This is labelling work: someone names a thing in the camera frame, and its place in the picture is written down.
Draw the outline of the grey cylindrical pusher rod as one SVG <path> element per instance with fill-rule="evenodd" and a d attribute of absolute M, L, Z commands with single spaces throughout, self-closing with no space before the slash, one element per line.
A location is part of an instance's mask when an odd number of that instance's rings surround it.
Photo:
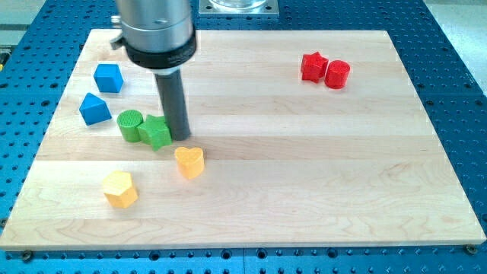
<path fill-rule="evenodd" d="M 180 70 L 169 75 L 156 74 L 155 82 L 171 138 L 176 141 L 188 139 L 191 132 Z"/>

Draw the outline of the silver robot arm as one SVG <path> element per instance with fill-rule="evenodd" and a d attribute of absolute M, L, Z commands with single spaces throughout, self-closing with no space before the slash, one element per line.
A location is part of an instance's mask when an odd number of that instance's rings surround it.
<path fill-rule="evenodd" d="M 184 0 L 116 0 L 119 14 L 112 25 L 121 33 L 110 41 L 123 47 L 129 60 L 154 73 L 161 106 L 172 139 L 189 138 L 180 66 L 196 52 L 191 8 Z"/>

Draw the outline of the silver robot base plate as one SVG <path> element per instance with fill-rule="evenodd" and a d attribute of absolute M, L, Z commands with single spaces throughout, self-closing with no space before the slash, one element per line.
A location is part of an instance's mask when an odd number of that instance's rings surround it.
<path fill-rule="evenodd" d="M 200 18 L 277 18 L 278 0 L 199 0 Z"/>

